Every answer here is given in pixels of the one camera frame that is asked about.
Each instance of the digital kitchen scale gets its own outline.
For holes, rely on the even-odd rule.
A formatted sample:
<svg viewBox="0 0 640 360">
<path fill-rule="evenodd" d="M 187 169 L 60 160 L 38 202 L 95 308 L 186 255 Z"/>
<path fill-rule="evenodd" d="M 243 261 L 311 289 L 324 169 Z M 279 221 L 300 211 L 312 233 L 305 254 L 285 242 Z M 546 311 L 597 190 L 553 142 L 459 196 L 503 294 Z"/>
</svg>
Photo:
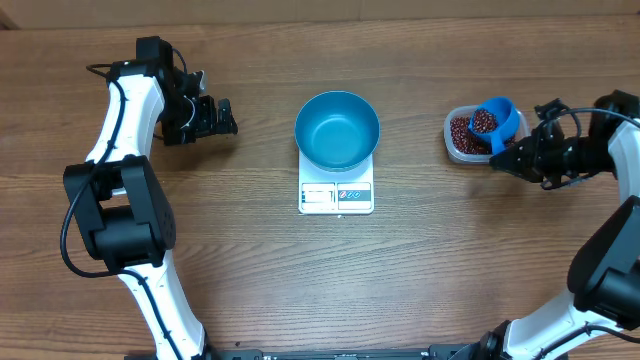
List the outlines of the digital kitchen scale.
<svg viewBox="0 0 640 360">
<path fill-rule="evenodd" d="M 373 155 L 347 171 L 327 171 L 300 153 L 298 210 L 302 214 L 371 214 Z"/>
</svg>

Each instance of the blue scoop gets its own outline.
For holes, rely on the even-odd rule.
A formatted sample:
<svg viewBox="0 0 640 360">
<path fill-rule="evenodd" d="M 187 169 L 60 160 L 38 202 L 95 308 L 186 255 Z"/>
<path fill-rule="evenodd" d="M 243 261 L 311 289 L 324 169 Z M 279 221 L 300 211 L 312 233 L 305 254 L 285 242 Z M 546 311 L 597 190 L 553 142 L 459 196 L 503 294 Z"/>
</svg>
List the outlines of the blue scoop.
<svg viewBox="0 0 640 360">
<path fill-rule="evenodd" d="M 486 110 L 493 114 L 498 122 L 498 127 L 484 134 L 475 132 L 473 122 L 478 110 Z M 487 100 L 473 112 L 469 122 L 469 131 L 484 143 L 491 144 L 491 152 L 496 155 L 505 150 L 504 142 L 516 134 L 519 126 L 520 116 L 513 102 L 506 97 L 496 97 Z"/>
</svg>

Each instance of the wood grain surface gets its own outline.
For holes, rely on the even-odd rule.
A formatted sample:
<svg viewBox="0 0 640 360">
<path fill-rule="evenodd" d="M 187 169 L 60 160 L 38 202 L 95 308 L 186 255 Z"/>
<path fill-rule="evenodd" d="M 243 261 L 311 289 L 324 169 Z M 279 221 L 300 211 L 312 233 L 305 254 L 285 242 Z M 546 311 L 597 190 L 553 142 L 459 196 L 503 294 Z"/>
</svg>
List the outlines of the wood grain surface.
<svg viewBox="0 0 640 360">
<path fill-rule="evenodd" d="M 618 206 L 604 174 L 544 192 L 451 163 L 458 106 L 640 93 L 640 17 L 421 20 L 0 33 L 0 358 L 121 359 L 153 351 L 117 279 L 60 259 L 65 166 L 93 147 L 107 107 L 90 63 L 134 57 L 158 34 L 228 97 L 237 136 L 165 148 L 152 165 L 176 215 L 176 266 L 219 348 L 425 347 L 477 341 L 558 294 L 580 246 Z M 378 111 L 376 210 L 301 216 L 293 125 L 313 95 L 356 92 Z M 583 119 L 585 126 L 588 118 Z M 97 270 L 75 225 L 71 256 Z M 602 337 L 575 359 L 632 359 Z"/>
<path fill-rule="evenodd" d="M 11 29 L 32 30 L 451 17 L 632 15 L 639 10 L 638 0 L 0 0 L 0 12 L 4 11 L 6 19 L 11 19 L 6 25 Z"/>
</svg>

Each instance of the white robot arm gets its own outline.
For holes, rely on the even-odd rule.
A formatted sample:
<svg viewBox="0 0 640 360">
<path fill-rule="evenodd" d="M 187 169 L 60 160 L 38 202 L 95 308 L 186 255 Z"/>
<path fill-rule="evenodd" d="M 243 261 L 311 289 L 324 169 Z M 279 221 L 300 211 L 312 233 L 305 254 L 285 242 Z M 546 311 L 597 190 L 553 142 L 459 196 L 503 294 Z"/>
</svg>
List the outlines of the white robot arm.
<svg viewBox="0 0 640 360">
<path fill-rule="evenodd" d="M 188 74 L 184 67 L 173 66 L 167 42 L 138 39 L 135 60 L 113 63 L 102 74 L 110 93 L 102 132 L 86 163 L 67 167 L 64 175 L 70 213 L 75 212 L 87 250 L 109 270 L 74 272 L 118 275 L 149 325 L 157 349 L 150 358 L 157 360 L 206 359 L 211 347 L 174 267 L 175 222 L 148 160 L 154 129 L 162 124 L 165 145 L 237 133 L 229 101 L 220 101 L 217 113 L 211 97 L 200 97 L 204 72 Z M 111 196 L 127 196 L 130 205 L 103 209 L 99 202 Z M 66 246 L 62 251 L 65 258 Z"/>
<path fill-rule="evenodd" d="M 615 163 L 621 204 L 631 196 L 640 197 L 640 128 L 628 122 L 621 123 L 609 140 L 608 149 Z M 622 330 L 616 319 L 593 311 L 580 311 L 574 302 L 575 295 L 567 289 L 533 314 L 511 322 L 505 334 L 504 352 L 513 360 L 531 360 L 558 340 L 579 332 L 585 324 Z M 581 333 L 547 353 L 545 359 L 556 359 L 604 334 L 602 331 Z"/>
<path fill-rule="evenodd" d="M 559 100 L 537 107 L 541 126 L 510 153 L 491 161 L 494 168 L 532 182 L 547 178 L 550 189 L 572 183 L 562 183 L 557 175 L 584 179 L 599 171 L 614 172 L 619 183 L 621 207 L 574 259 L 569 288 L 531 315 L 512 321 L 502 329 L 504 335 L 498 335 L 502 354 L 513 360 L 556 359 L 606 333 L 591 328 L 621 331 L 640 325 L 636 274 L 640 255 L 636 245 L 640 230 L 639 104 L 637 97 L 616 91 L 599 99 L 596 109 L 578 109 L 576 113 L 595 112 L 589 137 L 566 140 L 555 120 L 572 110 Z M 615 116 L 621 113 L 635 118 Z"/>
</svg>

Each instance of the black cable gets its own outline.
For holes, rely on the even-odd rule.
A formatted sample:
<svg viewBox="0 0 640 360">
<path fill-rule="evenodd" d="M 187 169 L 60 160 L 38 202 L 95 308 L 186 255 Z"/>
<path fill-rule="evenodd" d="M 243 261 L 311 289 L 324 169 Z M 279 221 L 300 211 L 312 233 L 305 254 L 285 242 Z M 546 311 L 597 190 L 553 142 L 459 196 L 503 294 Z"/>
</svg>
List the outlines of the black cable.
<svg viewBox="0 0 640 360">
<path fill-rule="evenodd" d="M 96 70 L 96 68 L 107 67 L 107 66 L 111 66 L 111 65 L 106 65 L 106 64 L 89 65 L 87 66 L 87 70 L 89 70 L 90 72 L 96 75 L 102 76 L 103 78 L 107 79 L 107 81 L 111 81 L 107 74 Z M 89 184 L 91 183 L 91 181 L 93 181 L 93 177 L 96 175 L 98 170 L 100 170 L 100 167 L 102 167 L 102 165 L 109 158 L 111 151 L 115 147 L 115 142 L 116 142 L 116 139 L 118 138 L 118 132 L 120 131 L 120 126 L 122 125 L 122 119 L 124 118 L 125 102 L 127 101 L 127 98 L 124 94 L 124 90 L 122 89 L 122 86 L 120 86 L 120 83 L 118 83 L 117 80 L 113 80 L 111 82 L 116 86 L 116 88 L 118 89 L 118 92 L 120 93 L 120 110 L 118 111 L 118 118 L 116 119 L 116 123 L 113 127 L 113 133 L 111 134 L 111 138 L 109 139 L 109 141 L 107 141 L 107 149 L 105 150 L 104 154 L 95 164 L 93 169 L 91 169 L 89 176 L 87 176 L 84 179 L 84 181 L 80 184 L 80 188 L 78 189 L 78 192 L 76 193 L 73 200 L 69 204 L 69 208 L 67 209 L 67 214 L 65 215 L 64 221 L 62 222 L 62 229 L 60 230 L 60 254 L 62 255 L 62 260 L 67 265 L 69 270 L 71 270 L 74 274 L 81 277 L 90 278 L 90 279 L 113 276 L 116 274 L 112 273 L 111 271 L 86 272 L 76 267 L 71 261 L 71 258 L 69 258 L 69 252 L 67 250 L 67 233 L 69 232 L 69 225 L 71 224 L 71 219 L 73 218 L 73 214 L 75 213 L 76 207 L 78 206 L 78 201 L 80 201 L 80 197 L 85 192 L 85 190 L 89 187 Z"/>
<path fill-rule="evenodd" d="M 594 176 L 596 176 L 598 174 L 600 174 L 600 171 L 590 172 L 588 174 L 575 177 L 575 178 L 573 178 L 571 180 L 567 180 L 567 181 L 561 183 L 560 185 L 551 185 L 551 186 L 548 186 L 551 183 L 551 181 L 547 179 L 547 180 L 543 181 L 540 184 L 540 187 L 542 188 L 542 190 L 556 190 L 556 189 L 559 189 L 561 187 L 577 185 L 577 184 L 579 184 L 581 182 L 585 182 L 585 181 L 591 179 L 592 177 L 594 177 Z"/>
<path fill-rule="evenodd" d="M 613 117 L 617 117 L 618 119 L 622 119 L 628 123 L 630 123 L 631 125 L 637 127 L 638 129 L 640 129 L 640 123 L 638 123 L 637 121 L 635 121 L 634 119 L 622 115 L 620 113 L 617 113 L 615 111 L 611 111 L 611 110 L 605 110 L 605 109 L 598 109 L 598 108 L 575 108 L 575 109 L 569 109 L 569 110 L 565 110 L 562 111 L 558 114 L 558 117 L 560 116 L 564 116 L 564 115 L 571 115 L 571 114 L 579 114 L 579 113 L 600 113 L 600 114 L 607 114 Z"/>
<path fill-rule="evenodd" d="M 180 54 L 180 51 L 178 51 L 178 49 L 176 48 L 172 48 L 173 52 L 176 53 L 176 55 L 178 55 L 178 57 L 180 58 L 180 61 L 182 61 L 182 67 L 184 68 L 184 73 L 188 74 L 187 72 L 187 63 L 184 61 L 184 58 L 182 57 L 182 54 Z"/>
<path fill-rule="evenodd" d="M 567 335 L 562 340 L 554 343 L 550 347 L 548 347 L 546 349 L 542 349 L 540 354 L 538 354 L 538 356 L 536 356 L 534 358 L 534 360 L 542 360 L 550 352 L 556 350 L 560 346 L 568 343 L 569 341 L 577 338 L 578 336 L 580 336 L 582 334 L 586 333 L 587 335 L 591 335 L 592 331 L 603 331 L 603 332 L 606 332 L 606 333 L 608 333 L 610 335 L 613 335 L 613 336 L 617 337 L 618 339 L 622 339 L 624 341 L 627 341 L 627 342 L 630 342 L 630 343 L 634 343 L 634 344 L 640 344 L 640 338 L 636 338 L 636 337 L 633 337 L 633 336 L 629 336 L 627 334 L 623 334 L 623 333 L 615 331 L 613 329 L 609 329 L 608 327 L 586 324 L 584 327 L 572 332 L 571 334 Z"/>
<path fill-rule="evenodd" d="M 564 115 L 571 115 L 571 117 L 573 118 L 573 122 L 576 124 L 576 138 L 579 138 L 580 136 L 582 136 L 582 124 L 580 123 L 580 119 L 576 116 L 575 112 L 569 112 L 571 110 L 574 110 L 574 109 L 568 109 L 563 112 L 560 112 L 555 118 L 541 121 L 539 125 L 546 125 L 552 121 L 558 120 Z"/>
<path fill-rule="evenodd" d="M 160 122 L 160 117 L 158 117 L 158 120 L 156 120 L 156 125 L 157 125 L 159 122 Z M 163 141 L 164 141 L 164 136 L 162 136 L 162 135 L 157 135 L 155 132 L 153 133 L 153 137 L 154 137 L 155 139 L 163 140 Z"/>
<path fill-rule="evenodd" d="M 173 337 L 171 337 L 171 332 L 167 330 L 167 326 L 162 321 L 162 316 L 160 316 L 160 310 L 158 309 L 158 304 L 153 298 L 153 294 L 151 293 L 151 289 L 149 288 L 149 284 L 142 275 L 137 272 L 130 270 L 120 270 L 120 274 L 133 276 L 136 280 L 138 280 L 138 285 L 142 286 L 145 294 L 147 294 L 147 298 L 149 299 L 149 304 L 151 304 L 151 309 L 153 310 L 153 314 L 156 317 L 156 321 L 158 321 L 158 325 L 160 326 L 160 331 L 162 331 L 162 336 L 169 342 L 171 349 L 173 349 L 173 353 L 176 355 L 177 360 L 182 360 L 182 356 L 180 355 L 180 351 L 178 351 L 178 346 L 173 341 Z"/>
<path fill-rule="evenodd" d="M 147 295 L 147 299 L 149 300 L 149 304 L 151 305 L 153 314 L 155 315 L 156 321 L 158 322 L 158 325 L 160 326 L 160 330 L 162 331 L 162 336 L 169 342 L 169 345 L 171 346 L 171 349 L 173 350 L 173 353 L 175 354 L 176 359 L 182 360 L 180 351 L 178 350 L 178 347 L 176 346 L 175 341 L 171 337 L 171 333 L 167 329 L 164 321 L 162 320 L 162 316 L 160 315 L 160 310 L 158 309 L 158 304 L 153 298 L 153 294 L 151 293 L 149 284 L 147 284 L 147 281 L 144 277 L 142 277 L 140 274 L 134 271 L 130 271 L 126 269 L 120 270 L 119 273 L 113 273 L 111 271 L 86 272 L 86 271 L 80 270 L 71 261 L 71 258 L 69 257 L 69 252 L 67 250 L 67 233 L 69 231 L 71 218 L 73 217 L 73 214 L 75 213 L 75 209 L 78 206 L 78 201 L 80 200 L 80 197 L 85 192 L 85 190 L 89 187 L 89 184 L 91 183 L 91 181 L 93 181 L 93 177 L 95 176 L 95 174 L 98 172 L 98 170 L 102 167 L 102 165 L 104 165 L 104 163 L 109 158 L 111 151 L 115 148 L 115 141 L 118 138 L 120 126 L 122 125 L 122 120 L 124 118 L 125 102 L 127 101 L 127 98 L 125 96 L 124 90 L 122 89 L 122 86 L 120 85 L 120 83 L 118 83 L 117 80 L 111 79 L 108 74 L 96 70 L 96 68 L 110 67 L 110 66 L 111 65 L 108 65 L 108 64 L 95 64 L 95 65 L 87 66 L 87 70 L 89 70 L 90 72 L 98 76 L 105 78 L 108 82 L 111 82 L 116 86 L 116 88 L 118 89 L 118 92 L 120 93 L 120 110 L 118 111 L 118 118 L 116 119 L 116 123 L 114 125 L 111 138 L 109 139 L 109 141 L 107 141 L 107 149 L 105 150 L 102 157 L 95 164 L 93 169 L 91 169 L 89 176 L 87 176 L 87 178 L 81 183 L 78 193 L 74 196 L 73 200 L 69 204 L 69 209 L 67 210 L 67 214 L 65 215 L 64 221 L 62 223 L 62 230 L 60 231 L 60 254 L 62 255 L 62 260 L 67 265 L 69 270 L 71 270 L 74 274 L 78 276 L 85 277 L 85 278 L 101 278 L 101 277 L 113 276 L 118 274 L 124 274 L 124 275 L 132 276 L 136 280 L 138 280 L 138 285 L 142 286 L 145 294 Z"/>
</svg>

